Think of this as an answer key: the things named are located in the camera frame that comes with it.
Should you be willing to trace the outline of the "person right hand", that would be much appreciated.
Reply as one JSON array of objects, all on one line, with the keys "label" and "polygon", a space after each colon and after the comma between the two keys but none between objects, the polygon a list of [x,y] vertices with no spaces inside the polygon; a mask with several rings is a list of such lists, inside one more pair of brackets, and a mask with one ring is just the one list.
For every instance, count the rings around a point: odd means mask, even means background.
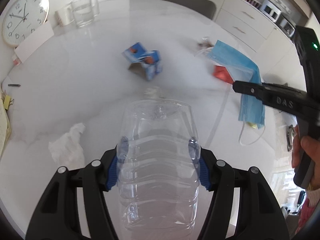
[{"label": "person right hand", "polygon": [[299,152],[302,148],[303,151],[314,161],[314,173],[310,180],[310,185],[313,190],[319,189],[319,141],[309,136],[304,136],[302,139],[299,137],[298,125],[294,127],[296,133],[293,139],[293,151],[292,151],[292,168],[296,168],[300,163]]}]

